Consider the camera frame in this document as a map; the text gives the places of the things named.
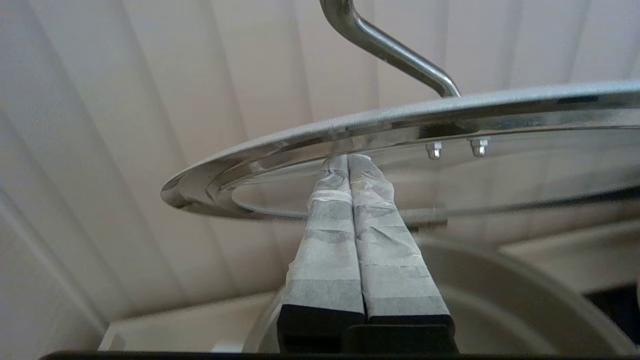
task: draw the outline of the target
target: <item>metal rivet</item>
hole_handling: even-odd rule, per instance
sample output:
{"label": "metal rivet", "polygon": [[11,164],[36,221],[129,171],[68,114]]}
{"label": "metal rivet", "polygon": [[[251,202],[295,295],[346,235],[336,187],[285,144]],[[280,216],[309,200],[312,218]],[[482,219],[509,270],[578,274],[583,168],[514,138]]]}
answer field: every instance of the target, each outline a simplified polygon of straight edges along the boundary
{"label": "metal rivet", "polygon": [[427,155],[431,160],[440,159],[440,155],[442,153],[442,143],[441,142],[429,142],[425,145],[427,149]]}
{"label": "metal rivet", "polygon": [[488,139],[471,139],[469,140],[471,151],[477,158],[482,158],[486,154],[486,147],[489,145]]}

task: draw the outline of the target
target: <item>glass pot lid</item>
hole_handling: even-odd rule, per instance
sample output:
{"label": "glass pot lid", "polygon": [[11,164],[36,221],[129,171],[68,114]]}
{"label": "glass pot lid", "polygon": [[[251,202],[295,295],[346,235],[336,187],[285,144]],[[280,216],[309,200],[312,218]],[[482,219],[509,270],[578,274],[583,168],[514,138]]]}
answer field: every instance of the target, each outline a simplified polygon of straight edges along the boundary
{"label": "glass pot lid", "polygon": [[640,83],[497,92],[368,111],[243,143],[163,187],[169,205],[304,219],[317,170],[369,155],[407,224],[637,197]]}

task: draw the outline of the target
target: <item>white wall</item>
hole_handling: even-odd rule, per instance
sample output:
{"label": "white wall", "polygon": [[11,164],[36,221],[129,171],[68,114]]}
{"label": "white wall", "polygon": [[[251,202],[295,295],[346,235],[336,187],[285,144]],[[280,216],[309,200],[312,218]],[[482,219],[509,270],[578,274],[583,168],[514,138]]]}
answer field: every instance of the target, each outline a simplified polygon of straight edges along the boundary
{"label": "white wall", "polygon": [[[356,5],[464,94],[640,79],[640,1]],[[91,309],[83,313],[103,325],[284,279],[301,225],[181,213],[159,197],[171,175],[250,138],[435,98],[342,39],[317,1],[293,0],[0,1],[0,83],[0,189]],[[551,155],[529,170],[541,176]],[[505,177],[487,170],[483,179],[497,193]],[[461,220],[449,235],[507,242],[631,217],[634,206]]]}
{"label": "white wall", "polygon": [[0,359],[93,350],[104,327],[66,283],[56,260],[0,196]]}

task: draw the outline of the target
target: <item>black surface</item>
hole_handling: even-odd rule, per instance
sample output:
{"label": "black surface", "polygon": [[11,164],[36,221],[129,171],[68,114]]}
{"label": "black surface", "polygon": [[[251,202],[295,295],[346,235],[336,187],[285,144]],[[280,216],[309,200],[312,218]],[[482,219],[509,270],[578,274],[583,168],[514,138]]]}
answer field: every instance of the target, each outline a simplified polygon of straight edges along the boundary
{"label": "black surface", "polygon": [[488,355],[455,355],[455,356],[429,356],[429,355],[344,355],[344,354],[214,354],[210,352],[57,352],[41,358],[41,360],[421,360],[421,359],[469,359],[469,360],[640,360],[640,356],[613,356],[613,357],[568,357],[568,356],[488,356]]}
{"label": "black surface", "polygon": [[458,353],[453,330],[446,325],[358,325],[342,335],[345,354]]}
{"label": "black surface", "polygon": [[640,308],[635,286],[585,295],[636,344],[640,345]]}
{"label": "black surface", "polygon": [[278,315],[278,344],[283,353],[340,352],[342,333],[364,324],[365,315],[351,311],[284,304]]}

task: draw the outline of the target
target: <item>metal handle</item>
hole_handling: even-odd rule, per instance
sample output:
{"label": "metal handle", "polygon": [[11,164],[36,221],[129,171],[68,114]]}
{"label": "metal handle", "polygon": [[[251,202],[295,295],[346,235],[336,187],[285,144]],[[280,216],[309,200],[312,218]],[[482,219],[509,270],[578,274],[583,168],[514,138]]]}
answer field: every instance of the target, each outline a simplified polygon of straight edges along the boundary
{"label": "metal handle", "polygon": [[345,39],[427,84],[441,97],[460,96],[444,70],[363,19],[353,0],[320,0],[320,5],[329,24]]}

